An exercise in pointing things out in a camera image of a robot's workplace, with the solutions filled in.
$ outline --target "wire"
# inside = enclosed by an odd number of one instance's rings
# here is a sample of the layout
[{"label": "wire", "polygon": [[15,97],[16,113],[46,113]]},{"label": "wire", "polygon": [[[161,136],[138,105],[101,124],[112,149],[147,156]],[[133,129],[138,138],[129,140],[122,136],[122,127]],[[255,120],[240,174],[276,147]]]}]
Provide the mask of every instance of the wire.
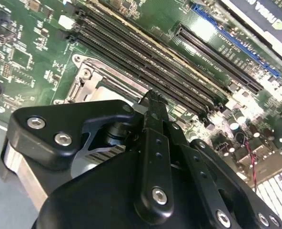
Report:
[{"label": "wire", "polygon": [[256,193],[257,191],[257,181],[256,181],[256,172],[255,172],[255,161],[257,160],[256,154],[254,154],[251,150],[251,147],[249,145],[249,141],[246,139],[245,140],[245,146],[246,149],[251,157],[251,164],[252,164],[252,175],[253,175],[253,182],[254,182],[254,192]]}]

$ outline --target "capacitor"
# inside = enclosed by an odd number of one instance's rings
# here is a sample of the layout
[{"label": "capacitor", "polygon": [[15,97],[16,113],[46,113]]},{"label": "capacitor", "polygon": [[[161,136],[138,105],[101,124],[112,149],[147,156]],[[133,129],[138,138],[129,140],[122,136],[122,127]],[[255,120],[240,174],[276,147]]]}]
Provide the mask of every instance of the capacitor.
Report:
[{"label": "capacitor", "polygon": [[237,121],[234,118],[229,119],[228,124],[231,130],[236,130],[239,127],[239,124],[237,123]]},{"label": "capacitor", "polygon": [[234,117],[239,125],[246,122],[246,117],[242,114],[242,112],[237,112]]},{"label": "capacitor", "polygon": [[273,141],[273,140],[274,140],[273,132],[271,131],[271,129],[265,128],[264,131],[263,131],[263,133],[264,133],[264,136],[265,136],[268,140],[270,140],[270,141]]},{"label": "capacitor", "polygon": [[230,154],[226,147],[224,149],[222,149],[222,153],[223,153],[223,156],[229,156],[229,154]]},{"label": "capacitor", "polygon": [[193,141],[194,139],[197,139],[197,134],[195,132],[190,132],[189,133],[189,138],[190,138],[190,141]]},{"label": "capacitor", "polygon": [[235,148],[234,148],[232,142],[231,142],[230,140],[227,140],[227,143],[228,143],[228,145],[227,145],[228,151],[229,151],[230,153],[233,153],[233,152],[235,151]]},{"label": "capacitor", "polygon": [[257,130],[255,125],[250,124],[249,125],[249,130],[252,133],[253,137],[259,137],[260,136],[260,132]]},{"label": "capacitor", "polygon": [[245,134],[245,132],[242,129],[237,128],[236,130],[232,131],[232,133],[234,135],[235,140],[239,144],[241,144],[241,145],[245,144],[246,134]]}]

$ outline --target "black dimm slot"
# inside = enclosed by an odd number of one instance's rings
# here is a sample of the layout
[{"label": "black dimm slot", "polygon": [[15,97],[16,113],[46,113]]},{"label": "black dimm slot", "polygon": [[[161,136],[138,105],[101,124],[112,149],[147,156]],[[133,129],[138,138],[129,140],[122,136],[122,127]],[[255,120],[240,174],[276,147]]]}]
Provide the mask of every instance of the black dimm slot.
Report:
[{"label": "black dimm slot", "polygon": [[[96,40],[99,40],[100,42],[101,42],[101,38],[100,37],[95,37],[95,36],[93,36],[93,34],[92,34],[92,37],[94,38],[94,39],[96,39]],[[119,50],[111,50],[110,48],[108,49],[109,51],[112,51],[111,53],[117,53],[118,55],[121,53],[121,52],[119,52]],[[135,62],[135,61],[132,61],[133,59],[131,58],[129,61],[128,60],[126,60],[127,62],[129,62],[130,64],[133,64],[133,65],[135,65],[135,66],[138,66],[138,64]],[[141,71],[141,72],[143,72],[143,73],[146,73],[147,75],[151,75],[152,76],[152,78],[153,78],[153,76],[154,75],[156,75],[156,73],[155,72],[153,72],[153,71],[151,71],[150,69],[148,69],[148,68],[143,68],[143,67],[140,67],[140,66],[138,66],[138,69],[139,69],[139,71]],[[159,78],[157,78],[157,79],[159,79],[160,80],[160,82],[156,82],[156,83],[162,83],[163,81],[161,80],[161,77],[159,77]],[[174,86],[173,85],[173,87],[170,87],[169,85],[168,85],[168,87],[169,87],[169,90],[170,91],[172,91],[173,93],[180,93],[180,96],[181,96],[181,98],[182,99],[184,99],[184,100],[186,100],[186,101],[188,101],[189,103],[191,103],[191,104],[193,104],[194,106],[198,106],[198,109],[199,110],[203,110],[203,111],[205,111],[205,105],[202,105],[202,104],[200,104],[198,101],[196,101],[195,99],[191,99],[191,97],[190,97],[190,95],[188,95],[188,94],[186,94],[186,93],[183,93],[180,89],[180,86]]]},{"label": "black dimm slot", "polygon": [[134,53],[130,53],[130,50],[127,49],[127,52],[125,52],[122,49],[116,49],[116,50],[113,49],[113,47],[118,47],[119,45],[121,45],[121,43],[117,43],[115,40],[110,39],[107,36],[104,36],[104,34],[100,34],[99,31],[89,26],[84,27],[80,32],[86,32],[89,36],[94,37],[97,40],[100,40],[101,42],[102,41],[105,42],[105,47],[109,47],[109,49],[112,49],[114,52],[117,52],[121,54],[122,56],[129,56],[131,61],[132,60],[136,61],[135,63],[136,65],[143,66],[143,68],[145,68],[150,74],[159,76],[161,80],[169,83],[174,88],[177,88],[177,90],[181,91],[181,93],[184,96],[192,99],[195,105],[199,107],[203,107],[204,110],[206,106],[211,105],[208,101],[198,97],[196,94],[191,93],[191,91],[188,91],[187,88],[186,90],[184,90],[185,87],[181,85],[180,83],[178,83],[177,81],[171,80],[168,77],[166,77],[164,74],[161,74],[160,72],[155,71],[155,69],[153,69],[153,66],[151,66],[150,63],[147,63],[144,59],[142,59],[138,55]]},{"label": "black dimm slot", "polygon": [[120,32],[119,29],[110,25],[107,21],[103,20],[96,13],[87,15],[86,18],[85,18],[86,23],[87,23],[87,20],[89,20],[89,21],[94,20],[96,23],[102,24],[104,27],[106,27],[110,31],[112,31],[113,34],[116,34],[120,39],[127,42],[130,46],[134,47],[134,49],[136,49],[137,51],[142,53],[144,56],[147,56],[147,58],[155,59],[156,61],[159,62],[159,64],[161,66],[169,69],[172,74],[178,75],[183,80],[188,81],[187,84],[190,84],[190,86],[193,87],[196,91],[201,92],[202,94],[204,94],[205,96],[207,96],[211,100],[214,100],[214,98],[216,97],[216,94],[211,92],[209,89],[207,89],[205,86],[201,85],[196,80],[191,79],[191,77],[189,75],[187,75],[186,73],[184,73],[184,75],[186,75],[186,77],[183,77],[182,73],[180,73],[179,70],[176,69],[176,66],[174,66],[174,65],[170,66],[169,64],[165,63],[165,60],[162,60],[161,57],[159,57],[156,53],[149,52],[148,50],[146,50],[146,48],[141,49],[139,47],[139,46],[143,45],[141,42],[134,40],[132,37],[130,37],[128,35],[123,35],[124,32]]},{"label": "black dimm slot", "polygon": [[204,44],[184,27],[181,26],[179,28],[176,37],[182,42],[190,45],[201,55],[220,65],[222,69],[225,70],[229,76],[231,76],[231,78],[248,88],[251,92],[258,94],[258,92],[263,89],[263,87],[255,79],[246,74],[238,66],[216,53],[213,48],[209,47],[207,44]]},{"label": "black dimm slot", "polygon": [[169,98],[171,98],[174,102],[177,104],[180,104],[187,108],[187,110],[193,114],[200,115],[203,113],[203,110],[200,110],[199,108],[193,106],[193,104],[190,104],[189,102],[185,101],[184,98],[182,98],[180,95],[177,95],[177,92],[171,93],[170,88],[168,88],[167,85],[163,85],[160,82],[153,81],[150,77],[145,77],[145,73],[142,72],[139,69],[132,69],[133,66],[125,62],[124,60],[120,59],[118,56],[114,55],[113,53],[103,49],[102,47],[98,46],[97,43],[94,43],[93,41],[84,38],[83,36],[78,36],[76,40],[86,47],[91,48],[92,50],[95,50],[97,53],[104,55],[104,57],[109,62],[115,62],[118,65],[120,65],[122,68],[125,69],[130,75],[135,77],[136,79],[141,79],[143,82],[148,84],[151,88],[167,95]]}]

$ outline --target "screw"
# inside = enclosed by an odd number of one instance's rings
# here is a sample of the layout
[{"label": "screw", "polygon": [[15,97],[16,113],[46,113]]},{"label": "screw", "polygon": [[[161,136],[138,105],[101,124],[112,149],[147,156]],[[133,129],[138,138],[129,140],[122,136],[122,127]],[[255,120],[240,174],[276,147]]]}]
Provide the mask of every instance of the screw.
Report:
[{"label": "screw", "polygon": [[152,190],[152,197],[160,205],[165,205],[168,200],[164,191],[158,187]]},{"label": "screw", "polygon": [[221,211],[221,210],[218,210],[216,212],[216,216],[217,216],[217,219],[218,221],[225,227],[225,228],[230,228],[231,227],[231,222],[229,220],[229,218],[227,217],[227,215]]},{"label": "screw", "polygon": [[132,108],[127,104],[123,106],[123,109],[124,109],[124,111],[132,112]]},{"label": "screw", "polygon": [[269,218],[271,221],[277,226],[280,227],[280,223],[276,220],[276,218],[273,215],[269,215]]},{"label": "screw", "polygon": [[265,218],[265,216],[262,213],[257,214],[259,216],[260,222],[265,225],[266,227],[269,226],[268,220]]},{"label": "screw", "polygon": [[173,123],[173,127],[174,127],[176,130],[179,130],[179,126],[178,126],[176,123]]},{"label": "screw", "polygon": [[81,61],[79,56],[74,57],[75,62],[79,63]]},{"label": "screw", "polygon": [[87,80],[91,76],[91,71],[87,68],[82,70],[82,79]]},{"label": "screw", "polygon": [[201,148],[205,149],[206,148],[206,145],[203,143],[203,142],[199,142],[199,145]]},{"label": "screw", "polygon": [[69,146],[72,143],[71,137],[65,133],[55,135],[54,141],[61,146]]},{"label": "screw", "polygon": [[27,120],[27,124],[29,127],[32,129],[42,129],[45,127],[46,123],[43,119],[38,118],[38,117],[31,117]]},{"label": "screw", "polygon": [[159,117],[157,116],[157,114],[156,114],[156,113],[152,113],[151,115],[152,115],[152,117],[153,117],[154,119],[156,119],[156,120],[158,120],[158,119],[159,119]]}]

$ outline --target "chip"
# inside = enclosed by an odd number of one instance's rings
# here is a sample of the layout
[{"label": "chip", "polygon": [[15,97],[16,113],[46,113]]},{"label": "chip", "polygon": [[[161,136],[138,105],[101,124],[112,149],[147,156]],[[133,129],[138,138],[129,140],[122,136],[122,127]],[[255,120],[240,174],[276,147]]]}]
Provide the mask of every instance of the chip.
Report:
[{"label": "chip", "polygon": [[171,40],[171,38],[168,35],[166,35],[165,33],[163,33],[161,35],[161,40],[164,41],[165,43],[167,43]]},{"label": "chip", "polygon": [[122,4],[121,0],[111,0],[111,5],[117,10],[120,8],[121,4]]},{"label": "chip", "polygon": [[29,7],[34,12],[40,11],[40,3],[38,1],[36,1],[36,0],[30,0]]},{"label": "chip", "polygon": [[154,34],[156,37],[160,37],[162,32],[157,27],[152,27],[151,29],[152,34]]},{"label": "chip", "polygon": [[27,67],[30,57],[18,49],[14,49],[12,53],[12,60],[22,67]]},{"label": "chip", "polygon": [[123,5],[123,7],[127,8],[127,9],[129,9],[131,7],[131,3],[128,2],[128,1],[125,1],[122,5]]},{"label": "chip", "polygon": [[45,18],[49,18],[50,15],[52,14],[52,10],[49,9],[48,7],[43,7],[42,13],[45,15]]}]

